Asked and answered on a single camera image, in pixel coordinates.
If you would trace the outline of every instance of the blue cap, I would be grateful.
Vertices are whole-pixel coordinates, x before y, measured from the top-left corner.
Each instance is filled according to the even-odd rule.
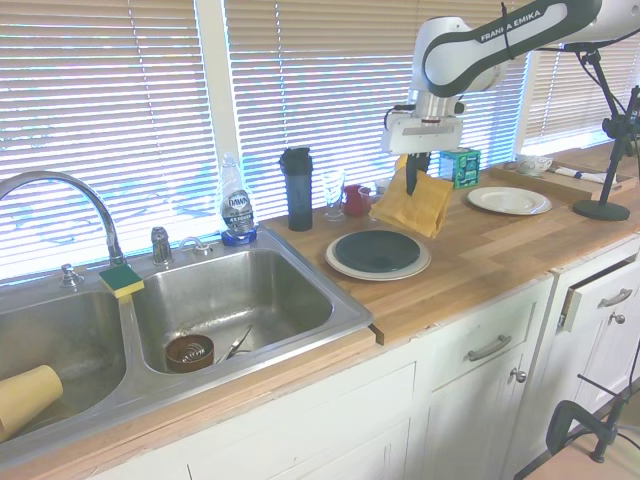
[[[258,238],[258,232],[256,232],[256,230],[254,229],[249,233],[237,236],[233,236],[229,234],[229,232],[222,232],[220,236],[222,237],[222,243],[224,243],[227,247],[237,247],[238,245],[246,245],[247,243],[253,242],[256,238]]]

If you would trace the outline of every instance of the yellow cup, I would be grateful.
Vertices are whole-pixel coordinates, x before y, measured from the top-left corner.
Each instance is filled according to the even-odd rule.
[[[60,377],[47,365],[0,381],[0,442],[61,396]]]

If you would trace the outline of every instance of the stainless steel sink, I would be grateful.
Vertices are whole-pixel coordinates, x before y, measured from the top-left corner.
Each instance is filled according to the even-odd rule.
[[[81,293],[2,313],[0,359],[0,379],[48,364],[64,385],[63,396],[19,434],[77,415],[124,378],[118,302],[108,293]]]
[[[331,302],[282,255],[254,250],[158,273],[133,296],[147,364],[172,373],[165,346],[198,333],[214,341],[220,359],[253,325],[242,344],[258,350],[322,326]]]
[[[371,314],[284,240],[260,228],[242,247],[217,242],[208,256],[174,249],[174,262],[128,258],[145,281],[115,297],[94,265],[69,292],[59,276],[0,287],[0,380],[41,364],[64,396],[19,436],[0,444],[2,470],[123,421],[214,388],[340,338]],[[209,336],[215,357],[253,325],[247,351],[202,370],[170,373],[164,349],[188,333]]]

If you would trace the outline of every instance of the dish soap bottle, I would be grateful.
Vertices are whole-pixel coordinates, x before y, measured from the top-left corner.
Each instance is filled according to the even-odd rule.
[[[220,213],[226,228],[222,232],[222,243],[234,246],[253,242],[257,235],[251,198],[243,185],[242,175],[233,154],[224,154],[220,177],[222,181]]]

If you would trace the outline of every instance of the dark green plate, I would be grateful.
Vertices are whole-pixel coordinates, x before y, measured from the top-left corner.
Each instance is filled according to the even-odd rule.
[[[420,247],[401,233],[372,230],[347,235],[335,246],[335,256],[343,265],[366,273],[395,272],[420,257]]]

